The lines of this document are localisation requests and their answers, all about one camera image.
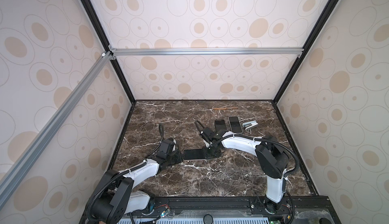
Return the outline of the black corner frame post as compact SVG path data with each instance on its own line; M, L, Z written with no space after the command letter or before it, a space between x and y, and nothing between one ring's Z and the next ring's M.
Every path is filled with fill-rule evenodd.
M282 83L280 89L278 90L275 98L273 99L273 104L274 105L277 105L278 102L281 100L281 97L284 95L287 87L291 83L291 81L292 81L293 77L295 76L295 74L297 73L300 65L302 64L302 62L305 59L305 57L307 56L308 52L312 48L314 42L318 38L320 32L322 31L323 27L327 23L329 17L333 13L333 11L334 11L334 9L335 9L335 7L336 7L336 5L338 4L339 1L340 0L328 0L327 3L325 4L323 11L321 12L317 22L313 26L313 29L312 29L311 33L309 34L309 36L308 36L307 41L303 45L303 49L304 50L303 50L302 54L300 56L298 56L297 59L295 60L295 62L293 63L290 71L288 72L285 80L283 81L283 83Z
M92 24L92 26L97 34L97 37L98 37L100 43L102 44L104 50L108 51L108 52L112 52L112 50L109 47L110 42L106 36L106 33L103 29L103 26L100 22L100 19L98 18L98 15L93 7L91 0L80 0L80 1L81 1L82 5L87 13L89 21L91 22L91 24ZM131 104L136 103L136 99L134 98L134 95L129 87L129 84L124 76L123 70L121 69L118 60L112 59L110 61L111 61L111 64L112 64L118 78L119 78L121 85L124 88L126 95L128 96L128 98L130 100L130 103Z

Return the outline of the silver aluminium rail left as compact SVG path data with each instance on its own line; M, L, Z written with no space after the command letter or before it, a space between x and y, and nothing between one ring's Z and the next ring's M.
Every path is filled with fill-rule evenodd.
M77 103L81 100L81 97L89 89L105 64L110 61L112 55L113 52L106 51L104 55L99 58L6 174L1 182L1 208L4 208L5 204L9 201L12 194L36 163L44 149L76 107Z

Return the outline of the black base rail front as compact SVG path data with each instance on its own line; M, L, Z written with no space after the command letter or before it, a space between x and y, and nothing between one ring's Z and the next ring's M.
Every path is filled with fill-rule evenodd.
M329 197L286 197L276 214L265 209L263 198L156 197L152 206L134 212L120 207L99 224L339 224Z

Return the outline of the black corner frame post left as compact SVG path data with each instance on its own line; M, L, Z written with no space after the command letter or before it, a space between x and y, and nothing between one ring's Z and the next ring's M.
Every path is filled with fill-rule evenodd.
M112 52L112 50L109 47L110 42L106 36L106 33L103 29L103 26L100 22L100 19L98 18L98 15L93 7L91 0L80 0L80 1L81 1L82 5L87 13L89 21L91 22L91 24L92 24L92 26L97 34L97 37L98 37L100 43L102 44L104 50L108 51L108 52ZM131 104L136 103L136 99L134 98L134 95L129 87L129 84L124 76L123 70L121 69L118 60L112 59L110 61L111 61L111 64L112 64L118 78L119 78L121 85L124 88L126 95L128 96L128 98L130 100L130 103Z

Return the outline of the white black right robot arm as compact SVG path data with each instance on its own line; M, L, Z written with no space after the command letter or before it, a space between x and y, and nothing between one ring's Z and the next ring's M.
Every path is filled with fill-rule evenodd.
M279 143L274 137L249 137L227 130L214 132L206 127L200 130L206 146L203 148L207 159L221 156L222 149L235 149L255 155L262 171L266 174L266 200L279 204L286 193L286 180L299 170L298 157L292 150Z

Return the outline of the silver aluminium rail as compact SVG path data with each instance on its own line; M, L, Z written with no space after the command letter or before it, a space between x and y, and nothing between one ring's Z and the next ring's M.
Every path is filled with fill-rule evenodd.
M265 48L159 48L159 49L118 49L112 50L114 56L165 56L165 55L262 55L262 54L302 54L302 47L265 47Z
M104 55L99 58L6 174L1 182L1 208L4 208L5 204L9 201L12 194L36 163L44 149L76 107L77 103L81 100L81 97L89 89L105 64L110 61L112 55L113 52L106 51Z

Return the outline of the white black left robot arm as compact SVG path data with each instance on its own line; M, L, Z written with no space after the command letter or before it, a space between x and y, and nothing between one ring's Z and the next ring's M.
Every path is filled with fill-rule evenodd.
M155 196L133 189L150 177L183 161L178 144L173 138L164 139L150 156L123 171L108 170L95 188L86 205L87 224L116 224L121 218L141 210L151 214Z

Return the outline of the black corner frame post right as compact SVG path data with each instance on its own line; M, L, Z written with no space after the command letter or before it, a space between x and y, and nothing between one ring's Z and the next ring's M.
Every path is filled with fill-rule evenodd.
M280 89L278 90L275 98L273 99L273 104L274 105L277 105L278 102L281 100L281 97L284 95L287 87L291 83L291 81L292 81L293 77L295 76L295 74L297 73L300 65L302 64L302 62L305 59L305 57L307 56L308 52L312 48L314 42L318 38L320 32L322 31L323 27L327 23L329 17L333 13L333 11L334 11L334 9L335 9L335 7L336 7L336 5L338 4L339 1L340 0L328 0L327 3L325 4L323 11L321 12L317 22L313 26L313 29L312 29L311 33L309 34L309 36L308 36L307 41L303 45L303 49L304 50L303 50L302 54L300 56L298 56L297 59L295 60L295 62L293 63L290 71L288 72L285 80L283 81L283 83L282 83Z

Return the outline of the light blue white stapler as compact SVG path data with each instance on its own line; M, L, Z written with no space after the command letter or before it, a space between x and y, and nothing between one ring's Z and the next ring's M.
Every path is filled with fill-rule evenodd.
M245 131L249 131L257 126L258 126L257 121L250 121L242 124L242 127L244 128Z

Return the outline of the silver aluminium rail back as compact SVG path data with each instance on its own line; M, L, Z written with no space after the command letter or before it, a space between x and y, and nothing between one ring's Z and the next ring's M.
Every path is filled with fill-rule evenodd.
M265 48L159 48L159 49L118 49L112 50L114 56L165 56L165 55L262 55L262 54L302 54L302 47L265 47Z

